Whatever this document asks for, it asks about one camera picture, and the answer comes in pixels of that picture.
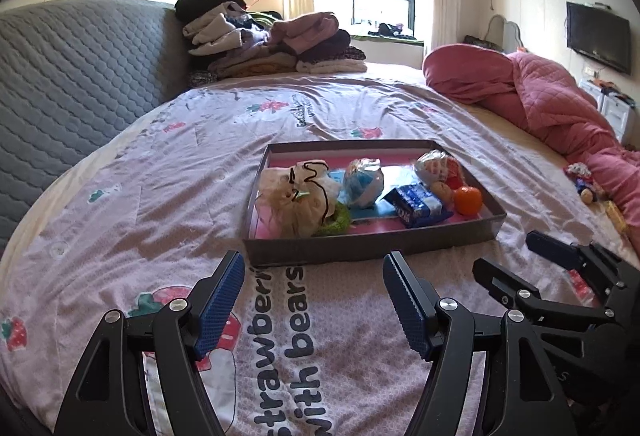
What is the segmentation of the pile of folded clothes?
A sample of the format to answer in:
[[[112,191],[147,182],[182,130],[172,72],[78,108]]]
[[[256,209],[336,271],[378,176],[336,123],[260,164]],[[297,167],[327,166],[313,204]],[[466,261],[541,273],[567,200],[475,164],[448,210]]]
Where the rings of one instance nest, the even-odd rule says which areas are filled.
[[[283,20],[250,11],[244,0],[177,0],[190,56],[190,85],[282,73],[367,71],[366,54],[331,11]]]

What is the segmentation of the red blue ball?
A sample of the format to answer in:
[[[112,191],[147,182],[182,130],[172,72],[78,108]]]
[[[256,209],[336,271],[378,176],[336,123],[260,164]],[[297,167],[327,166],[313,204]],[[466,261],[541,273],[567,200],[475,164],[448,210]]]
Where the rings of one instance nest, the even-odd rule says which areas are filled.
[[[370,208],[384,190],[381,161],[369,158],[352,160],[344,173],[343,190],[350,208]]]

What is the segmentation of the pink strawberry bedsheet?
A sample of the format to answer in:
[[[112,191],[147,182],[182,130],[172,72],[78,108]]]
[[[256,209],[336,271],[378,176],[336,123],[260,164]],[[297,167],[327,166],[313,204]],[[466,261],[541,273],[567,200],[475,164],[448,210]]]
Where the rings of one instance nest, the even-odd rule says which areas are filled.
[[[506,210],[495,240],[413,255],[409,265],[473,312],[499,306],[472,277],[479,257],[545,297],[574,302],[566,272],[526,248],[530,230],[636,251],[582,204],[563,160],[502,118],[426,86],[415,70],[246,78],[195,89],[153,111],[116,159],[66,191],[66,205],[6,263],[1,383],[54,427],[101,317],[154,312],[242,248],[250,188],[270,144],[433,139]],[[399,435],[428,372],[402,332],[380,260],[251,270],[228,340],[202,378],[229,435]]]

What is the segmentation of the blue snack packet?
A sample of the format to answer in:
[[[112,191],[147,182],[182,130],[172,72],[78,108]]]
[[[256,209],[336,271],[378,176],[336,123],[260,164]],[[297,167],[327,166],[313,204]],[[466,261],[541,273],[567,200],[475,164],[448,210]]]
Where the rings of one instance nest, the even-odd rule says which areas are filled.
[[[440,224],[454,214],[442,201],[421,184],[395,187],[383,196],[407,228],[424,228]]]

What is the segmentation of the red quilted blanket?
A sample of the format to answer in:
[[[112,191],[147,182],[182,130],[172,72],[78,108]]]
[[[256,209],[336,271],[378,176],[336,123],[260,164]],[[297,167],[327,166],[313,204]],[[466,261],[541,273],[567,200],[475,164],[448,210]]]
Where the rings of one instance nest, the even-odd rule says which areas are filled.
[[[586,164],[639,247],[639,153],[622,146],[594,99],[559,63],[530,52],[450,44],[430,52],[422,71],[435,92],[491,110],[567,162]]]

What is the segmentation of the black television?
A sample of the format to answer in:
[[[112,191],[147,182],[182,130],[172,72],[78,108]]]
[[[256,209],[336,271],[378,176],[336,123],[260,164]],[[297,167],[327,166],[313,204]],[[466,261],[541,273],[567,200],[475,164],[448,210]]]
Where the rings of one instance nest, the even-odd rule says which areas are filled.
[[[612,11],[566,3],[567,47],[625,75],[631,74],[631,28]]]

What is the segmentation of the white drawer cabinet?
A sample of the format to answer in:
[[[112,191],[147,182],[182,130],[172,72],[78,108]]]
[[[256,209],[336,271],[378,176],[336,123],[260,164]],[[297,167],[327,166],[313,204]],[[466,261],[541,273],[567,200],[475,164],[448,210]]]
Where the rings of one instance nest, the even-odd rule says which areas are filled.
[[[579,87],[597,101],[599,112],[611,125],[617,140],[628,144],[636,122],[636,105],[631,99],[617,88],[595,80],[581,80]]]

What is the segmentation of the grey quilted headboard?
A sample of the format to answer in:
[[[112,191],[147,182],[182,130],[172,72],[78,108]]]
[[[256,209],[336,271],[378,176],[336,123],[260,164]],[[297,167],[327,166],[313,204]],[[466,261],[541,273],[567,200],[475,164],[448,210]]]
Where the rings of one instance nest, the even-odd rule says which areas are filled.
[[[56,178],[188,86],[174,8],[54,0],[1,15],[1,243]]]

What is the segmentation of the white drawstring cloth bag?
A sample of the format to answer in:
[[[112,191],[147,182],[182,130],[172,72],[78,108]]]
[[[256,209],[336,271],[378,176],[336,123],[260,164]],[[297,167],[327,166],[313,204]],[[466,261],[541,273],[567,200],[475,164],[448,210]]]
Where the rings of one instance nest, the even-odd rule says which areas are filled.
[[[325,160],[267,167],[258,177],[254,208],[274,238],[309,238],[336,214],[341,184]]]

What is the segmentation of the yellow snack packet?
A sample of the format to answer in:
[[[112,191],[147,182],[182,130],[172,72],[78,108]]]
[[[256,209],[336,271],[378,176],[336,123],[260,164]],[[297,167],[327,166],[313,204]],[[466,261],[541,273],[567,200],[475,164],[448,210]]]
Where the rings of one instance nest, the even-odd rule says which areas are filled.
[[[604,202],[604,209],[616,231],[619,234],[626,234],[628,232],[628,225],[617,205],[613,201],[607,200]]]

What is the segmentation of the brown walnut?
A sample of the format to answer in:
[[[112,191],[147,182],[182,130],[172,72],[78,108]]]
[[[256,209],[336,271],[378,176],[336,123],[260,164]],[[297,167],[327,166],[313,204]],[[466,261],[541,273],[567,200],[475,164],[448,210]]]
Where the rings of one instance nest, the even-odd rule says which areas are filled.
[[[454,204],[454,190],[452,190],[446,182],[432,182],[430,191],[445,206]]]

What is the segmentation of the small doll toy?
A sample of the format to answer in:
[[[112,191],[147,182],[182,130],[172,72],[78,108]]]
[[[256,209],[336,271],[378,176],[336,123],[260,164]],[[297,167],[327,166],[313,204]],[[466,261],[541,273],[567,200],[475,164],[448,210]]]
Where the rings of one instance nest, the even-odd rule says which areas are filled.
[[[601,189],[586,164],[570,163],[563,168],[563,173],[574,184],[582,203],[591,205],[599,201]]]

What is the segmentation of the red white ball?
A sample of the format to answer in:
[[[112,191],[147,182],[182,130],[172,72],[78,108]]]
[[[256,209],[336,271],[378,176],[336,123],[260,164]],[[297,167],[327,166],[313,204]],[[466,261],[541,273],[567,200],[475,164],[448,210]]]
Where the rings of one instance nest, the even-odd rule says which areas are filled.
[[[414,162],[414,171],[427,187],[443,182],[451,189],[465,186],[462,165],[442,150],[431,150]]]

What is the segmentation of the large orange tangerine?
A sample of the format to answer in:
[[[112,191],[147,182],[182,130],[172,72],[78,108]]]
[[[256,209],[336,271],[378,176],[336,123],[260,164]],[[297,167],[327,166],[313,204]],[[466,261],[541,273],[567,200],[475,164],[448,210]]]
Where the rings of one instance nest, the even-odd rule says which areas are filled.
[[[476,216],[483,207],[483,195],[479,188],[462,186],[454,190],[454,208],[463,216]]]

